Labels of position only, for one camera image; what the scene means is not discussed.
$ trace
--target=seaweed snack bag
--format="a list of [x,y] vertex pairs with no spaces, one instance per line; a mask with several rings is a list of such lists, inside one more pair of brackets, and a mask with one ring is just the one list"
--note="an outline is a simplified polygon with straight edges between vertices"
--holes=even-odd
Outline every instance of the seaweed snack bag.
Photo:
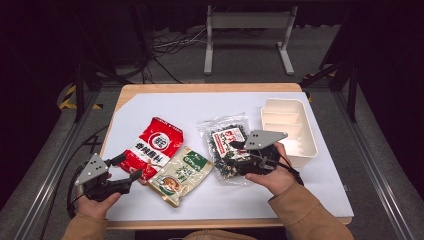
[[125,150],[126,160],[119,166],[128,173],[142,169],[140,179],[147,181],[165,166],[183,141],[183,131],[154,117],[139,138]]
[[217,117],[201,123],[198,127],[221,183],[250,185],[251,182],[241,176],[235,167],[227,165],[223,160],[224,158],[237,162],[250,160],[247,151],[235,149],[230,145],[232,141],[244,142],[248,138],[249,123],[246,113]]
[[178,207],[180,198],[196,188],[212,168],[210,161],[185,146],[147,184],[163,200]]

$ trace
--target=metal frame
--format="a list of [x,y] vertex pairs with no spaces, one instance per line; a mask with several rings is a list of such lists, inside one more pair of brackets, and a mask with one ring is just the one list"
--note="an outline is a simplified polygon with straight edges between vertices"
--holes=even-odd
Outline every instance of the metal frame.
[[390,219],[390,222],[393,225],[394,230],[399,239],[416,239],[411,229],[408,226],[403,214],[400,210],[398,201],[387,182],[386,177],[381,172],[380,167],[378,167],[376,161],[374,160],[371,150],[368,148],[365,137],[362,135],[361,129],[355,122],[352,122],[350,114],[345,110],[346,100],[341,92],[333,93],[334,99],[339,107],[340,112],[343,114],[343,118],[349,126],[349,130],[352,136],[355,138],[356,143],[360,149],[362,155],[362,163],[365,166],[365,169],[368,172],[368,176],[374,188],[381,200],[381,203],[386,210],[387,216]]
[[38,191],[38,194],[34,199],[31,208],[29,209],[25,219],[22,221],[21,227],[16,233],[14,238],[15,240],[31,239],[31,236],[33,237],[33,231],[45,207],[47,206],[50,197],[54,189],[58,187],[60,173],[63,171],[63,169],[66,168],[67,159],[72,154],[72,145],[74,144],[78,134],[81,132],[82,126],[88,117],[90,109],[95,104],[98,95],[99,92],[90,92],[88,94],[88,99],[84,106],[85,109],[88,109],[88,111],[83,112],[80,121],[75,122],[70,129],[68,136],[66,137],[65,142],[60,149],[59,155],[56,158],[56,161],[52,165],[50,172],[46,176],[46,180]]
[[284,39],[277,42],[278,51],[284,64],[287,75],[293,75],[294,70],[287,53],[287,45],[296,19],[297,6],[290,12],[213,12],[208,5],[206,30],[207,44],[205,56],[205,75],[212,74],[213,42],[212,30],[214,28],[284,28]]

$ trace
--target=red snack bag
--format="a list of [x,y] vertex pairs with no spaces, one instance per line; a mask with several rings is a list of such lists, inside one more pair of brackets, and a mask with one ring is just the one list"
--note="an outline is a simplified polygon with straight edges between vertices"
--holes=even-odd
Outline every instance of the red snack bag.
[[128,173],[142,169],[141,180],[147,181],[172,158],[183,141],[183,131],[154,117],[134,144],[125,150],[126,160],[119,166]]

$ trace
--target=person's left hand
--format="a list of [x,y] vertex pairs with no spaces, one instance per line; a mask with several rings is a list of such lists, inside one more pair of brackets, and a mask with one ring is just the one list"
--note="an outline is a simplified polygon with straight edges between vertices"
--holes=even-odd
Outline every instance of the person's left hand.
[[110,195],[108,198],[106,198],[102,202],[97,202],[95,200],[88,199],[84,195],[80,197],[77,201],[77,204],[78,204],[77,211],[85,215],[88,215],[92,218],[105,219],[109,208],[111,208],[113,204],[115,204],[119,200],[120,197],[121,197],[121,193],[116,192]]

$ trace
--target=plastic bag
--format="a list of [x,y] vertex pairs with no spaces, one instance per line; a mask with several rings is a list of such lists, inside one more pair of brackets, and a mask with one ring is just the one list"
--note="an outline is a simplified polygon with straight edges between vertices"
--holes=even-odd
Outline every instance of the plastic bag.
[[223,158],[245,161],[250,154],[245,150],[233,148],[232,141],[246,141],[250,130],[246,113],[222,116],[199,124],[202,139],[206,142],[215,174],[224,184],[248,185],[251,182],[241,176],[234,167],[228,166]]

